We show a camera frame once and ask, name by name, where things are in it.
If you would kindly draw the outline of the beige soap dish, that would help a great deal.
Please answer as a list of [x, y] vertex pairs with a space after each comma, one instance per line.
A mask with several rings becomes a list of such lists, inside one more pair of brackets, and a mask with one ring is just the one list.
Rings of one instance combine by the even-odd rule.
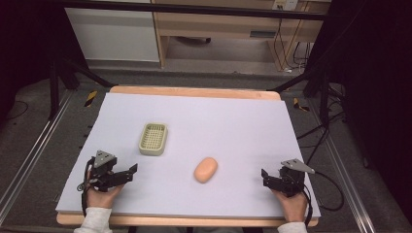
[[168, 129], [162, 123], [147, 123], [139, 141], [139, 151], [144, 155], [160, 156], [165, 150]]

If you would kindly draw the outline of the person's left hand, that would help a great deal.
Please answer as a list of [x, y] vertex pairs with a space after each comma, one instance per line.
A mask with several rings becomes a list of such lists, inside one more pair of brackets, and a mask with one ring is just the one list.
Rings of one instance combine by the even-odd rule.
[[90, 187], [86, 193], [86, 202], [89, 208], [111, 209], [116, 197], [120, 194], [124, 185], [118, 185], [107, 192]]

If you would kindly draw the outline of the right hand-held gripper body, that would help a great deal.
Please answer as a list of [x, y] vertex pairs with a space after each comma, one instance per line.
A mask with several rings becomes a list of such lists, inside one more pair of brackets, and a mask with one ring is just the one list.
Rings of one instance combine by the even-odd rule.
[[315, 170], [299, 159], [283, 161], [279, 177], [271, 180], [270, 188], [292, 197], [303, 190], [306, 173], [314, 174]]

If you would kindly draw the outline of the metal floor rail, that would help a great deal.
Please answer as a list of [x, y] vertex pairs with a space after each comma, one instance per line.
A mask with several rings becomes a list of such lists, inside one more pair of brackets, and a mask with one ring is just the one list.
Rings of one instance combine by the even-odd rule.
[[361, 200], [361, 197], [350, 177], [340, 154], [330, 136], [326, 137], [326, 147], [335, 170], [338, 180], [342, 186], [342, 191], [349, 205], [360, 233], [376, 233], [374, 224]]
[[34, 169], [38, 159], [42, 155], [47, 146], [55, 128], [61, 121], [62, 116], [70, 104], [74, 94], [73, 90], [65, 90], [62, 99], [57, 101], [57, 111], [54, 116], [49, 119], [38, 135], [35, 143], [31, 146], [30, 151], [24, 157], [23, 162], [19, 166], [16, 174], [13, 176], [10, 184], [5, 192], [0, 197], [0, 226], [5, 221], [7, 215], [15, 204], [23, 186]]

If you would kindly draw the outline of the person's right hand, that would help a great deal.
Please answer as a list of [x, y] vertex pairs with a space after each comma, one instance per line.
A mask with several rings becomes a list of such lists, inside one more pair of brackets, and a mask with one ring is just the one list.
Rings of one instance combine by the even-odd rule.
[[272, 193], [281, 203], [286, 222], [303, 222], [305, 220], [307, 199], [303, 193], [295, 194], [292, 197], [277, 190], [273, 190]]

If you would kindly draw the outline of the yellow black striped tape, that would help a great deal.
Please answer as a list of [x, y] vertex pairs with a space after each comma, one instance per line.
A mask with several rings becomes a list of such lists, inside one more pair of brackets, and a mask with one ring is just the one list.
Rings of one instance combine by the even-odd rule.
[[87, 96], [86, 102], [84, 104], [85, 107], [89, 107], [91, 105], [91, 103], [93, 102], [96, 94], [97, 94], [97, 90], [93, 90], [89, 93], [89, 95]]
[[309, 107], [301, 106], [301, 105], [299, 104], [298, 98], [293, 98], [293, 107], [294, 107], [295, 109], [299, 109], [299, 110], [301, 110], [301, 111], [303, 111], [303, 112], [310, 112], [310, 108], [309, 108]]

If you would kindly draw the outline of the black horizontal frame bar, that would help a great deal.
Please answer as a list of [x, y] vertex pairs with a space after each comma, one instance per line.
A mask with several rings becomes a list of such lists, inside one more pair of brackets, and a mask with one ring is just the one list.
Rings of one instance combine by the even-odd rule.
[[292, 11], [259, 10], [229, 7], [192, 6], [176, 4], [152, 4], [131, 3], [95, 0], [51, 0], [54, 4], [66, 8], [93, 9], [93, 10], [115, 10], [133, 12], [152, 12], [170, 14], [193, 14], [211, 16], [233, 16], [233, 17], [264, 17], [264, 18], [286, 18], [304, 20], [325, 20], [328, 14], [305, 13]]

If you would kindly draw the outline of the wooden desk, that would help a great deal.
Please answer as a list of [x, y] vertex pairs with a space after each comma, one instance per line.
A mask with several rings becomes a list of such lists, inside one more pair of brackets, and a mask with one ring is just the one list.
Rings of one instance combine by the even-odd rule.
[[[274, 0], [151, 0], [155, 4], [273, 10]], [[331, 0], [298, 0], [294, 12], [328, 12]], [[268, 43], [278, 70], [292, 66], [292, 52], [299, 43], [316, 41], [323, 23], [319, 20], [233, 17], [155, 13], [157, 37], [257, 39]]]

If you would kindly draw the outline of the black metal stand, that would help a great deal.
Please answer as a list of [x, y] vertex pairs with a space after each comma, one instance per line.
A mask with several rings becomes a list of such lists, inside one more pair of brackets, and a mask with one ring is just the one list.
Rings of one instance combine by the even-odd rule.
[[49, 119], [53, 119], [59, 110], [59, 80], [62, 80], [63, 84], [68, 89], [76, 89], [80, 85], [75, 76], [76, 73], [81, 73], [104, 87], [116, 86], [115, 83], [110, 83], [104, 80], [98, 75], [92, 73], [88, 68], [85, 68], [70, 59], [57, 59], [53, 61], [50, 66], [51, 111]]
[[303, 74], [287, 81], [279, 86], [270, 88], [270, 91], [281, 93], [289, 87], [295, 84], [301, 83], [307, 80], [307, 84], [303, 89], [303, 94], [305, 97], [313, 97], [317, 92], [320, 92], [320, 111], [319, 117], [322, 124], [328, 124], [328, 87], [329, 78], [327, 71], [322, 71], [320, 68], [313, 68], [309, 71], [305, 71]]

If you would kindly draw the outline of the white cabinet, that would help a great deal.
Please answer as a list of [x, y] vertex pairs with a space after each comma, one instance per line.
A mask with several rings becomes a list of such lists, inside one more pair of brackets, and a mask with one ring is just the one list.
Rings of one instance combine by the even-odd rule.
[[158, 62], [151, 13], [65, 9], [88, 60]]

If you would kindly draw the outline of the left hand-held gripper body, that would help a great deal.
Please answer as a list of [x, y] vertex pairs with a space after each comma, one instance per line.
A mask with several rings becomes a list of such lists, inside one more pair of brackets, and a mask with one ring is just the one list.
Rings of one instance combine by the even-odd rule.
[[93, 157], [88, 183], [100, 191], [107, 191], [111, 187], [124, 184], [124, 176], [127, 176], [129, 172], [114, 173], [113, 168], [117, 162], [118, 159], [114, 155], [98, 150]]

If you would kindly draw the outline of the white wall socket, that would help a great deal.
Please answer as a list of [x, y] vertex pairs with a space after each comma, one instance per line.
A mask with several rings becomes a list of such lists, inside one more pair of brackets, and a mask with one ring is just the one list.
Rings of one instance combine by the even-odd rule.
[[282, 11], [293, 11], [297, 6], [298, 0], [274, 0], [272, 9]]

